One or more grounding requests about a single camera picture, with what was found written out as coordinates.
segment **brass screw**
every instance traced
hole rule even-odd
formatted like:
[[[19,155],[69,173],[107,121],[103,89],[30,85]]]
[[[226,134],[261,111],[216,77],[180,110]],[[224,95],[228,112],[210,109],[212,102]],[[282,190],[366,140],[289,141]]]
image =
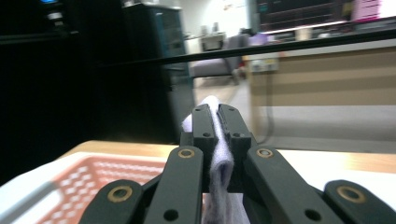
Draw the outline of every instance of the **brass screw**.
[[[337,188],[337,193],[344,199],[353,203],[364,203],[366,202],[366,197],[364,194],[358,190],[349,186],[340,186]]]
[[[121,203],[129,199],[132,193],[129,186],[117,186],[107,194],[107,198],[113,203]]]
[[[191,149],[184,148],[181,149],[177,154],[181,158],[188,159],[193,157],[195,155],[195,152]]]
[[[260,149],[257,150],[257,155],[260,156],[260,157],[263,157],[265,159],[268,159],[270,157],[273,157],[274,153],[271,150],[269,150],[269,149],[260,148]]]

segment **chair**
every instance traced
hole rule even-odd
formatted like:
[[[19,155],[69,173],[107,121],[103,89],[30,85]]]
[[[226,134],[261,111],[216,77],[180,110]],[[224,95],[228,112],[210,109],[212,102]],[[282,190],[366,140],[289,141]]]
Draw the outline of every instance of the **chair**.
[[[227,38],[222,49],[239,49],[247,46],[248,35],[235,35]],[[238,84],[238,67],[241,62],[241,56],[199,61],[192,66],[191,77],[231,76],[235,84]]]

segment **black plastic linkage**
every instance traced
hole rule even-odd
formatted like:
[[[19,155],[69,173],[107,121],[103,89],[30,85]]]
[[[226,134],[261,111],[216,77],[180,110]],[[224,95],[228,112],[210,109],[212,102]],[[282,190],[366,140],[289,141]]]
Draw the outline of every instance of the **black plastic linkage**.
[[[197,147],[177,147],[170,153],[145,224],[201,223],[203,159]]]
[[[260,195],[249,191],[252,185],[245,188],[245,194],[263,201],[272,223],[343,223],[278,151],[251,148],[245,168]]]
[[[117,180],[99,190],[79,221],[80,224],[141,223],[144,207],[142,187],[131,180]]]
[[[216,137],[209,105],[196,106],[191,115],[192,145],[198,147],[204,153],[203,192],[209,192],[209,168],[218,138]]]
[[[396,223],[396,213],[364,187],[346,180],[329,182],[324,200],[345,223]]]
[[[248,150],[251,148],[251,133],[242,119],[239,110],[235,107],[230,105],[219,105],[218,113],[226,141],[233,153],[233,174],[228,191],[243,192],[242,173],[244,168],[242,161],[245,160]]]

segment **chair leg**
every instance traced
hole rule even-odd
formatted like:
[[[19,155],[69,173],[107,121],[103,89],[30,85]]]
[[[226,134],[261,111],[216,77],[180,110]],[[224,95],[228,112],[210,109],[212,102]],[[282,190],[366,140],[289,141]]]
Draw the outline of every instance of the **chair leg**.
[[[239,85],[239,69],[234,69],[231,75],[233,76],[233,83],[235,86]]]

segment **white wall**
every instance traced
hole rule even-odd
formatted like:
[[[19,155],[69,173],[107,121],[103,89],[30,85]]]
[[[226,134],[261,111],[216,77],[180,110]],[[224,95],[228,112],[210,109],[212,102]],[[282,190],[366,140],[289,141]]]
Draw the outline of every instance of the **white wall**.
[[[184,33],[201,35],[201,26],[212,31],[213,23],[219,23],[219,30],[227,36],[236,35],[240,28],[248,28],[246,0],[179,0],[182,8]],[[233,7],[224,10],[226,3]]]

